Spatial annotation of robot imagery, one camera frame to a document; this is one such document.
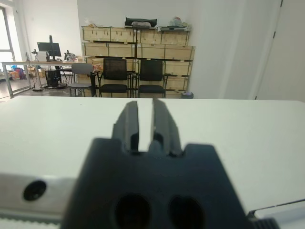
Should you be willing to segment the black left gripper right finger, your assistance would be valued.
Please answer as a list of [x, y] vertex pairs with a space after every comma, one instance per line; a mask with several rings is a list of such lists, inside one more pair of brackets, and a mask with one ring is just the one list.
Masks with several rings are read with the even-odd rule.
[[165, 102], [153, 99], [149, 157], [183, 157], [179, 130]]

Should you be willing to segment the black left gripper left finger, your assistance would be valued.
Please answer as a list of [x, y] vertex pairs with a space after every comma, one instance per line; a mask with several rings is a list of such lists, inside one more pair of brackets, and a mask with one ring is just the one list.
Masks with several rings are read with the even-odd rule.
[[112, 139], [120, 140], [126, 152], [137, 152], [139, 147], [139, 118], [136, 101], [126, 104], [112, 129]]

